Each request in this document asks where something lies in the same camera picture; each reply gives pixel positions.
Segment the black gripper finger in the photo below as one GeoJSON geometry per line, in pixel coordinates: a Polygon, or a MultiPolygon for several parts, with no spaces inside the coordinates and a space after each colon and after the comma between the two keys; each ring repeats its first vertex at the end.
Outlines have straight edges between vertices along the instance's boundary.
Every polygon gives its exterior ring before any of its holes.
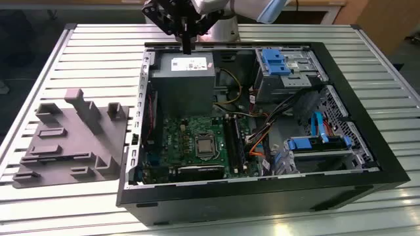
{"type": "Polygon", "coordinates": [[[195,49],[195,41],[198,35],[204,35],[218,22],[218,11],[207,15],[198,13],[187,17],[187,54],[195,49]]]}
{"type": "MultiPolygon", "coordinates": [[[[147,0],[144,2],[142,12],[146,15],[146,17],[152,21],[152,23],[162,29],[164,32],[163,28],[163,13],[164,9],[159,5],[158,0],[147,0]]],[[[183,48],[183,53],[187,54],[187,36],[176,36],[174,35],[178,42],[182,43],[182,48],[183,48]]]]}

